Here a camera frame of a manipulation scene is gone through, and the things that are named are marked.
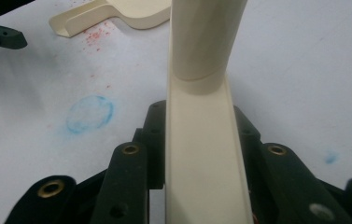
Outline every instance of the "blue marker stain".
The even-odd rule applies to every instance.
[[[103,96],[88,96],[71,106],[66,126],[74,134],[100,129],[111,120],[114,106]]]
[[[327,152],[327,156],[325,157],[325,163],[333,164],[334,162],[338,161],[339,153],[334,151]]]

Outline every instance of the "screw hole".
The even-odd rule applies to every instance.
[[[287,153],[285,148],[279,146],[269,146],[268,150],[277,156],[283,156]]]
[[[137,153],[139,150],[140,150],[139,147],[127,146],[127,147],[123,148],[122,152],[123,152],[123,154],[126,154],[126,155],[133,155],[133,154]]]
[[[320,203],[311,203],[309,205],[310,211],[319,219],[323,221],[332,222],[335,220],[335,215],[327,206]]]
[[[109,215],[114,218],[121,218],[127,215],[128,210],[129,207],[126,203],[118,203],[111,208]]]
[[[50,198],[53,197],[64,189],[64,182],[60,179],[51,180],[48,183],[44,184],[38,190],[38,196],[41,198]]]

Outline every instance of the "beige plastic part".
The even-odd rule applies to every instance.
[[[165,141],[167,224],[253,223],[225,76],[245,5],[246,0],[173,2]]]
[[[135,29],[148,29],[169,20],[170,5],[171,0],[93,0],[50,18],[49,25],[65,37],[111,17],[119,17]]]
[[[173,12],[180,13],[172,15],[172,72],[196,81],[186,83],[189,91],[206,92],[221,83],[245,5],[246,0],[173,1]]]

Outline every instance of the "brass insert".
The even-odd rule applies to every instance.
[[[63,189],[64,182],[62,180],[50,180],[38,190],[37,194],[41,198],[50,198],[62,192]]]
[[[125,155],[133,155],[140,151],[140,148],[137,146],[127,146],[122,149],[123,154]]]
[[[284,156],[287,150],[280,146],[268,146],[268,150],[277,156]]]

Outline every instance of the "blue ink circle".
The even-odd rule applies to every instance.
[[[85,133],[105,126],[112,117],[112,103],[103,96],[88,96],[68,112],[66,125],[71,133]]]

